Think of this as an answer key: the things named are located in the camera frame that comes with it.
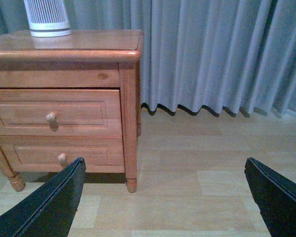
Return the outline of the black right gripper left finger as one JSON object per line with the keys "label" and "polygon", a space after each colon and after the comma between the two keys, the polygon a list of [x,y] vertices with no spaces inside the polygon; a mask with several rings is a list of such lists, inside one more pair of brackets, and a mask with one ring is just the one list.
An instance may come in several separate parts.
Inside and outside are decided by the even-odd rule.
{"label": "black right gripper left finger", "polygon": [[0,216],[0,237],[66,237],[80,203],[86,166],[77,158]]}

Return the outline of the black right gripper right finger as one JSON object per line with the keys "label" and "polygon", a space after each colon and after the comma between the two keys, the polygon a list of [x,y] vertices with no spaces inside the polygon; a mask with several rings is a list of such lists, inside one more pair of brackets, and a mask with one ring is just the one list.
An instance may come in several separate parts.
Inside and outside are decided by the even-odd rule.
{"label": "black right gripper right finger", "polygon": [[245,176],[272,237],[296,237],[296,183],[255,158],[248,158]]}

